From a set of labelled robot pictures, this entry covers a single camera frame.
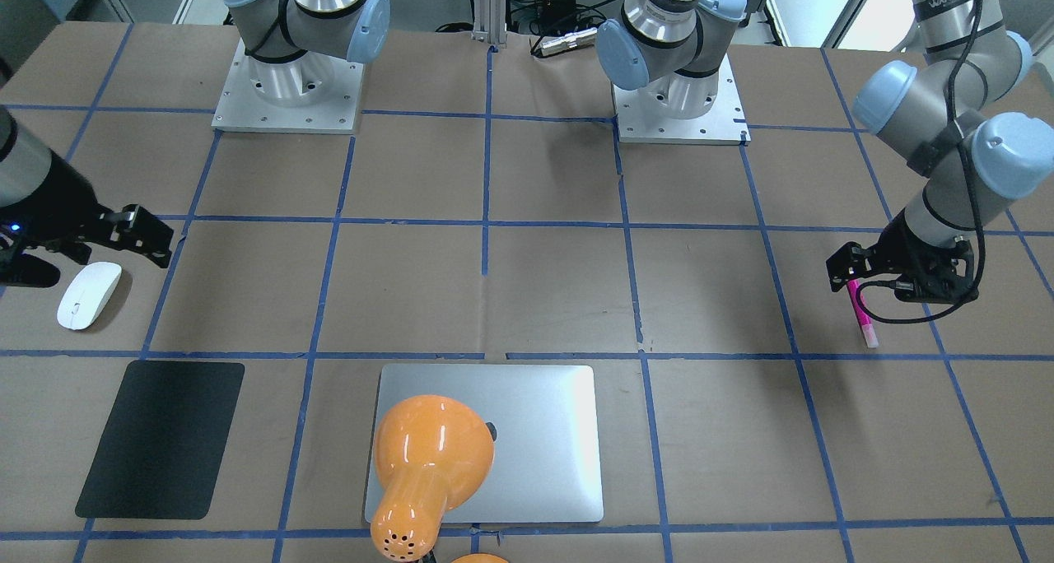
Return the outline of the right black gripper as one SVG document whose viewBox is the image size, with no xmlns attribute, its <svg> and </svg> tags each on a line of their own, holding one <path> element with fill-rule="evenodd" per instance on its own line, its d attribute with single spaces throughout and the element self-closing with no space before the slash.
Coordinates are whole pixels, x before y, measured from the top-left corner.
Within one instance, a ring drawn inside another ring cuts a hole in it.
<svg viewBox="0 0 1054 563">
<path fill-rule="evenodd" d="M 93 187 L 69 163 L 53 163 L 30 195 L 2 210 L 1 286 L 52 288 L 61 273 L 52 263 L 26 255 L 43 247 L 87 264 L 87 244 L 129 250 L 147 256 L 161 269 L 172 263 L 174 231 L 142 203 L 119 211 L 98 202 Z"/>
</svg>

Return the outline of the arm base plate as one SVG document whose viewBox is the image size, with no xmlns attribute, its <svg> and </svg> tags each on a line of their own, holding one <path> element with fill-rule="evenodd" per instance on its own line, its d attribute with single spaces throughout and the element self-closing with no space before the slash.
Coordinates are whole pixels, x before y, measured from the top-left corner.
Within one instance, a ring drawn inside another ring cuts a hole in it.
<svg viewBox="0 0 1054 563">
<path fill-rule="evenodd" d="M 633 91 L 611 86 L 611 94 L 621 142 L 738 145 L 752 140 L 728 56 L 708 77 L 671 74 Z"/>
<path fill-rule="evenodd" d="M 353 135 L 365 65 L 308 52 L 264 63 L 238 42 L 212 128 L 223 132 Z"/>
</svg>

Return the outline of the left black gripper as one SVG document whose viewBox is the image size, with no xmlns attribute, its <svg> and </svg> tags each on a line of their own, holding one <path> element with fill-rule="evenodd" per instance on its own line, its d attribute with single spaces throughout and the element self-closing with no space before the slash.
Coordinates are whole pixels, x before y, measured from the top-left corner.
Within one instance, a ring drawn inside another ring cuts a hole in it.
<svg viewBox="0 0 1054 563">
<path fill-rule="evenodd" d="M 895 274 L 900 277 L 910 255 L 963 252 L 967 247 L 972 250 L 971 244 L 967 240 L 954 238 L 952 242 L 949 247 L 925 242 L 907 229 L 906 218 L 893 218 L 893 221 L 882 230 L 879 240 L 868 248 L 851 241 L 832 253 L 827 259 L 829 288 L 832 292 L 838 292 L 848 282 L 848 295 L 856 319 L 865 322 L 867 313 L 860 298 L 860 284 L 851 279 L 871 278 L 882 274 Z"/>
</svg>

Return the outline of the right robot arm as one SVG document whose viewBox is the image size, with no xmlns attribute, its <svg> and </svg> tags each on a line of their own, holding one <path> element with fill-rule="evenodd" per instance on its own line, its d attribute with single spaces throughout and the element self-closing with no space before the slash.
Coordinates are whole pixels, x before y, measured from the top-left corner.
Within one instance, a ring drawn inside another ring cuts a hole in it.
<svg viewBox="0 0 1054 563">
<path fill-rule="evenodd" d="M 64 286 L 94 260 L 136 253 L 165 268 L 194 214 L 218 144 L 216 105 L 264 103 L 250 124 L 349 137 L 357 96 L 339 74 L 365 71 L 391 27 L 390 0 L 235 0 L 240 23 L 71 22 L 37 67 L 2 86 L 2 288 Z"/>
</svg>

